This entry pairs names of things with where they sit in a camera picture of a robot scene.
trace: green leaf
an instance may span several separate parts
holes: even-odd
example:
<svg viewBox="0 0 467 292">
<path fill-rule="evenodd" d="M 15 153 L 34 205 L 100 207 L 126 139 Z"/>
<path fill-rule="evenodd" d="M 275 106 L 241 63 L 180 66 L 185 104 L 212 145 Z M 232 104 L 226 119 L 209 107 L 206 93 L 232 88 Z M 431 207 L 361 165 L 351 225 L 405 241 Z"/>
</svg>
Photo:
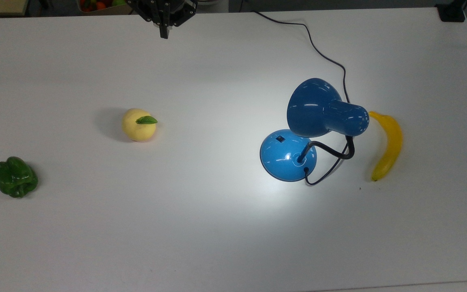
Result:
<svg viewBox="0 0 467 292">
<path fill-rule="evenodd" d="M 137 124 L 150 125 L 156 124 L 158 121 L 150 115 L 143 116 L 137 120 Z"/>
</svg>

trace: blue desk lamp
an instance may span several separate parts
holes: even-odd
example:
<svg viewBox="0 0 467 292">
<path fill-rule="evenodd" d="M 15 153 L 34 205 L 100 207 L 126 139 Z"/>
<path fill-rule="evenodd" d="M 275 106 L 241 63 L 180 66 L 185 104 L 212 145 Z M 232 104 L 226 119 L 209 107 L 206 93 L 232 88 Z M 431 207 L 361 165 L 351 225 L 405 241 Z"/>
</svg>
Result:
<svg viewBox="0 0 467 292">
<path fill-rule="evenodd" d="M 271 133 L 261 145 L 261 162 L 269 174 L 283 181 L 299 181 L 313 172 L 318 146 L 330 154 L 350 159 L 354 155 L 352 137 L 363 133 L 368 113 L 359 105 L 341 101 L 332 85 L 318 78 L 304 81 L 295 89 L 287 105 L 289 129 Z M 309 138 L 335 131 L 345 135 L 349 152 L 336 150 Z"/>
</svg>

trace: yellow banana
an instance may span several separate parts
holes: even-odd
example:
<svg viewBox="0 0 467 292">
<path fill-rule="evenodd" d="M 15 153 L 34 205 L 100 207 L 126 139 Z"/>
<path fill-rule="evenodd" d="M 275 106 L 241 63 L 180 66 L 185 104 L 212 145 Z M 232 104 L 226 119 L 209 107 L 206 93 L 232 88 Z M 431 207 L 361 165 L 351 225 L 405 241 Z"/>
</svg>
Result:
<svg viewBox="0 0 467 292">
<path fill-rule="evenodd" d="M 403 133 L 401 132 L 401 127 L 393 117 L 373 111 L 370 111 L 368 114 L 379 122 L 387 134 L 387 150 L 372 172 L 372 180 L 377 181 L 387 175 L 392 165 L 394 165 L 397 156 L 401 152 Z"/>
</svg>

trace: fruit basket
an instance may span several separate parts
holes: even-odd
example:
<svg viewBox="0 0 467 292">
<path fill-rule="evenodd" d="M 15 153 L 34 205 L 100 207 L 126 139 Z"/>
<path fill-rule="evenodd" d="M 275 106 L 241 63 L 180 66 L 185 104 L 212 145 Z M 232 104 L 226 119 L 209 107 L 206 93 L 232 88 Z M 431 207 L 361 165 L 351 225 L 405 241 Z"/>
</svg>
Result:
<svg viewBox="0 0 467 292">
<path fill-rule="evenodd" d="M 132 10 L 125 0 L 76 0 L 83 15 L 126 15 Z"/>
</svg>

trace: robotic arm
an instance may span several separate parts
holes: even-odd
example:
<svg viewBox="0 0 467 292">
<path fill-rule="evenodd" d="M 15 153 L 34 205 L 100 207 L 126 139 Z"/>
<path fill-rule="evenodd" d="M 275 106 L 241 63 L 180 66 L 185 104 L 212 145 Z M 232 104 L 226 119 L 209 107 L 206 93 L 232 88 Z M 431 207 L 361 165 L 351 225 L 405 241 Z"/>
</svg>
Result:
<svg viewBox="0 0 467 292">
<path fill-rule="evenodd" d="M 160 28 L 160 37 L 169 38 L 169 28 L 180 26 L 196 14 L 198 0 L 126 0 L 146 22 Z"/>
</svg>

